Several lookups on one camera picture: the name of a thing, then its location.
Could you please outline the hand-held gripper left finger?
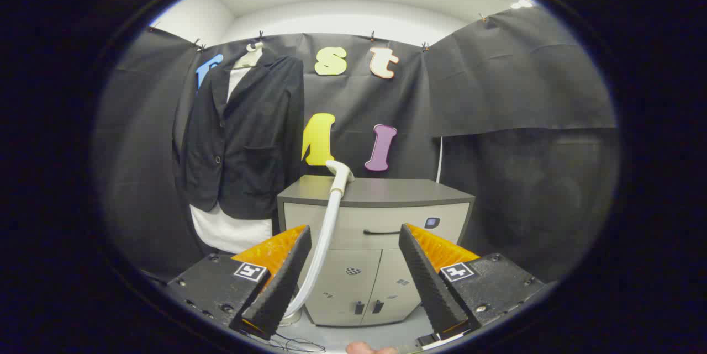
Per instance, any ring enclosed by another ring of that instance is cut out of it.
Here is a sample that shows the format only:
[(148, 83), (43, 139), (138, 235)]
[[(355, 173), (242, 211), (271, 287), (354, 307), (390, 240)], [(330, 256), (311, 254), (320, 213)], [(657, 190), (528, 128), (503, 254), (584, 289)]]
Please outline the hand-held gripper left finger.
[(210, 254), (166, 289), (211, 324), (268, 340), (296, 293), (311, 248), (309, 226), (296, 226), (240, 254)]

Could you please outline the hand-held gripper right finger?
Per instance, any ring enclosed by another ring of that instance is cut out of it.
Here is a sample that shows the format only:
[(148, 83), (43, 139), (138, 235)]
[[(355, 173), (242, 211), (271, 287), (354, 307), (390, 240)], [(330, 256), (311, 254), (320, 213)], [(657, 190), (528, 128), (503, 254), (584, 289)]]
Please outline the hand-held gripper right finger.
[(507, 256), (477, 255), (418, 226), (401, 226), (399, 248), (442, 340), (494, 324), (545, 291), (543, 281)]

